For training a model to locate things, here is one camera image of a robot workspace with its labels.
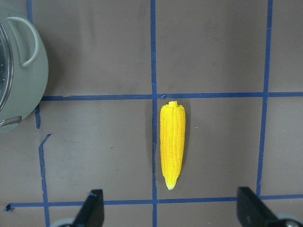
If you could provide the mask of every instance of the corn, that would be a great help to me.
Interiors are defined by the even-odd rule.
[[[168,190],[180,175],[185,139],[185,109],[177,101],[169,102],[160,112],[160,154],[162,174]]]

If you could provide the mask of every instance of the cooking pot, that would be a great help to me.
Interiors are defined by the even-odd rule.
[[[17,127],[39,104],[48,79],[45,47],[36,28],[0,0],[0,133]]]

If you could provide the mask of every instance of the white handle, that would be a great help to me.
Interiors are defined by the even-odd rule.
[[[29,29],[31,30],[31,32],[34,35],[34,39],[35,39],[35,50],[33,55],[26,61],[21,63],[21,67],[22,68],[29,68],[39,57],[39,53],[40,53],[40,49],[41,49],[41,45],[40,45],[40,36],[38,31],[36,30],[36,28],[26,19],[20,18],[20,17],[8,17],[7,18],[10,21],[15,21],[15,22],[20,22],[25,24],[26,26],[29,27]]]

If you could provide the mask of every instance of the pot lid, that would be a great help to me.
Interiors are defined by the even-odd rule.
[[[9,96],[12,81],[11,48],[8,37],[0,22],[0,111]]]

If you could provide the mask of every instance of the toy corn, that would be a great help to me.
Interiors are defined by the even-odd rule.
[[[169,102],[160,112],[160,154],[166,186],[172,190],[180,175],[185,139],[185,109],[177,101]]]

